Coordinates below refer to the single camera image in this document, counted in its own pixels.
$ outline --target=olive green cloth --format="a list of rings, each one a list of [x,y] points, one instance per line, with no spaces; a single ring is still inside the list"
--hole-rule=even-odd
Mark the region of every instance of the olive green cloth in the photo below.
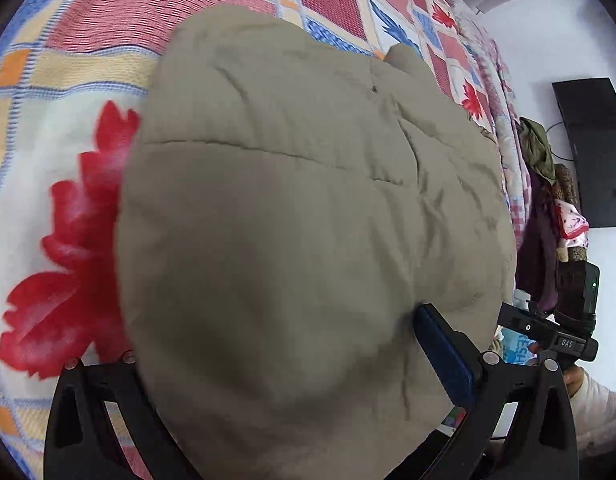
[[[552,151],[545,128],[535,121],[521,117],[517,128],[521,153],[525,163],[534,168],[551,185],[556,182]]]
[[[122,189],[122,309],[206,480],[379,480],[448,413],[409,314],[485,350],[515,266],[491,137],[409,46],[379,59],[212,7],[152,81]]]

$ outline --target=red leaf print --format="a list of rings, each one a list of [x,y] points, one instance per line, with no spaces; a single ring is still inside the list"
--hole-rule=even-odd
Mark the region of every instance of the red leaf print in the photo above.
[[[121,176],[139,116],[122,117],[108,101],[95,130],[96,151],[80,155],[81,182],[50,189],[53,232],[41,248],[61,271],[39,272],[15,286],[3,315],[0,359],[15,370],[57,376],[66,360],[94,344],[101,362],[130,348],[117,298],[114,234]]]
[[[461,106],[463,106],[467,111],[469,111],[472,117],[478,120],[481,117],[481,104],[478,102],[478,97],[476,96],[474,87],[470,83],[465,81],[465,84],[463,85],[463,91],[466,94],[466,98],[461,101]]]
[[[456,22],[453,20],[451,15],[448,12],[445,12],[438,4],[435,3],[433,7],[432,17],[437,20],[439,23],[443,23],[448,28],[454,27],[457,28]]]

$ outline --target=blue gripper pad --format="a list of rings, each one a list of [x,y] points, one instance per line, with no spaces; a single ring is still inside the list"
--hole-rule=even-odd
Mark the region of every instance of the blue gripper pad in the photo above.
[[[470,340],[464,334],[454,332],[443,316],[429,304],[415,309],[412,325],[421,348],[450,400],[455,406],[469,410],[475,402],[475,386],[479,377],[474,376],[474,370],[470,369],[459,351],[466,349],[466,342],[472,346]]]

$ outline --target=hand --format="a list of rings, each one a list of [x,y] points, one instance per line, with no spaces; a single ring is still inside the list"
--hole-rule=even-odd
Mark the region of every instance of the hand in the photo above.
[[[538,354],[541,351],[541,347],[538,343],[532,343],[528,346],[528,350],[533,354]],[[570,399],[574,397],[574,394],[579,391],[579,388],[584,383],[585,372],[580,366],[572,366],[563,372],[563,381],[568,388],[568,394]]]

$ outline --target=white sleeve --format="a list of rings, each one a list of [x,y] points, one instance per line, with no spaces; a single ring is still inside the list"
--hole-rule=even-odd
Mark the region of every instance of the white sleeve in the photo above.
[[[570,399],[579,457],[606,453],[616,446],[616,392],[593,380],[587,372]]]

